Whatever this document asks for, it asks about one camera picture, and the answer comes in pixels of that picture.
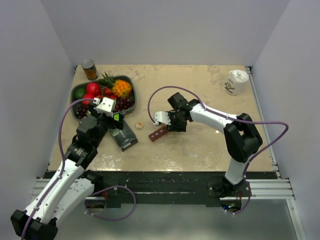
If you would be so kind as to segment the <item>red weekly pill organizer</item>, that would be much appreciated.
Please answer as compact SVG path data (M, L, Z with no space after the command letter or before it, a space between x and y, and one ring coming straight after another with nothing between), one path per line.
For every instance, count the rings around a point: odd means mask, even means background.
M167 134L167 126L162 125L160 128L158 128L156 131L152 132L151 134L148 135L148 138L154 142L157 139L163 137L164 135Z

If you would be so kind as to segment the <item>orange white bottle cap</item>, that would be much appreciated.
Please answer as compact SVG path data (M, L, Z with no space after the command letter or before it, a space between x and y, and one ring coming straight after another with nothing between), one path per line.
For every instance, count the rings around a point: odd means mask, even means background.
M137 122L136 124L135 124L135 128L136 129L141 129L143 127L143 124L141 123L141 122Z

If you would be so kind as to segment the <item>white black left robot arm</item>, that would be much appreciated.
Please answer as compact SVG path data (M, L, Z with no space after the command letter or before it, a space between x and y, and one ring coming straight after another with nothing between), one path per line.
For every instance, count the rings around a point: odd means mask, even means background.
M23 240L53 240L58 226L87 196L104 190L101 176L87 170L109 129L123 129L124 115L94 113L82 119L62 162L40 194L11 215L15 233Z

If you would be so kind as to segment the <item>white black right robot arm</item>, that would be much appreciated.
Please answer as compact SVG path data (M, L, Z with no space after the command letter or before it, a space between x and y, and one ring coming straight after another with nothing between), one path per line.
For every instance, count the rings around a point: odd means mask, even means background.
M222 189L227 196L235 196L241 190L240 182L244 178L248 159L258 152L263 143L251 117L246 113L229 118L224 112L213 113L214 109L201 105L197 99L187 101L179 92L167 101L172 107L172 110L165 112L169 120L166 125L168 132L186 132L188 122L197 122L224 135L231 160L224 175L226 181Z

